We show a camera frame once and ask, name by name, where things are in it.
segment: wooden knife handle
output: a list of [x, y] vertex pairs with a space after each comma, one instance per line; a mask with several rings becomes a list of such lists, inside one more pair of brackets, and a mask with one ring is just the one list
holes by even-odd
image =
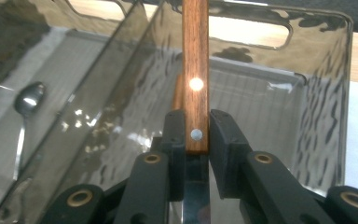
[[175, 92], [172, 99], [172, 110], [183, 109], [183, 75], [179, 74], [176, 78]]
[[186, 153], [207, 154], [209, 135], [208, 0], [183, 1]]

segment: metal rivet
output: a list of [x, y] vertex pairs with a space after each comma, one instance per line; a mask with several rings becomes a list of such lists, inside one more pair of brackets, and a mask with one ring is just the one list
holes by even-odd
[[151, 154], [144, 158], [144, 161], [150, 164], [157, 163], [161, 160], [161, 157], [157, 154]]
[[344, 200], [345, 203], [348, 203], [352, 205], [353, 207], [358, 208], [358, 193], [352, 192], [352, 191], [344, 191], [341, 194], [339, 194], [342, 200]]
[[190, 136], [193, 140], [199, 141], [202, 138], [202, 131], [200, 129], [194, 129], [191, 131]]
[[78, 207], [91, 201], [92, 192], [89, 189], [80, 189], [77, 192], [71, 194], [66, 201], [71, 207]]
[[255, 155], [255, 159], [257, 161], [265, 163], [265, 164], [272, 163], [272, 158], [267, 154], [262, 154], [262, 153], [257, 154], [257, 155]]

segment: black plastic part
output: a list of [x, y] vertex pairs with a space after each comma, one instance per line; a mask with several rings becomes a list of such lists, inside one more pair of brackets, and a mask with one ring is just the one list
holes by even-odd
[[324, 203], [324, 201], [325, 201], [325, 197], [324, 197], [324, 196], [322, 196], [322, 195], [320, 195], [320, 194], [317, 194], [317, 193], [313, 192], [313, 191], [310, 190], [310, 189], [307, 189], [307, 193], [310, 195], [310, 197], [313, 198], [313, 200], [315, 200], [315, 202], [316, 202], [317, 204], [319, 204], [319, 206], [322, 207], [322, 209], [323, 209], [324, 211], [326, 210], [326, 209], [325, 209], [325, 203]]
[[209, 159], [221, 198], [240, 198], [240, 164], [251, 151], [234, 119], [226, 112], [212, 110]]
[[[71, 195], [87, 190], [89, 190], [92, 195], [87, 203], [79, 206], [71, 206], [68, 203]], [[77, 197], [72, 198], [72, 201], [81, 201], [85, 197], [83, 193], [79, 193]], [[104, 219], [103, 191], [93, 185], [76, 185], [66, 190], [54, 201], [40, 223], [91, 224], [103, 223]]]
[[160, 150], [170, 160], [170, 201], [182, 201], [186, 166], [185, 114], [183, 110], [173, 110], [165, 116]]
[[358, 223], [358, 189], [332, 187], [327, 192], [325, 208], [336, 223]]
[[186, 156], [183, 223], [211, 223], [209, 162], [207, 155]]
[[247, 200], [240, 200], [240, 210], [243, 222], [246, 224], [267, 224], [268, 220], [260, 204], [248, 203]]
[[125, 179], [104, 192], [103, 207], [106, 210], [106, 218], [103, 224], [111, 224], [115, 220], [127, 182], [128, 179]]
[[161, 140], [162, 137], [153, 137], [152, 145], [150, 146], [150, 151], [161, 151]]
[[136, 158], [115, 224], [162, 224], [168, 218], [168, 157], [148, 152]]
[[241, 170], [268, 223], [334, 223], [274, 155], [250, 152]]

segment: metal spoon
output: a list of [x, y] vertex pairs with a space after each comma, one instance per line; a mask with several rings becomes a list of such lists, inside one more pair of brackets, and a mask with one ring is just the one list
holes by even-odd
[[24, 136], [25, 128], [27, 126], [27, 119], [36, 111], [39, 103], [43, 100], [46, 87], [42, 82], [36, 82], [31, 84], [20, 91], [14, 101], [14, 108], [22, 115], [22, 125], [19, 136], [19, 143], [17, 144], [16, 160], [14, 163], [14, 175], [13, 179], [19, 178], [22, 169], [22, 152], [24, 150]]

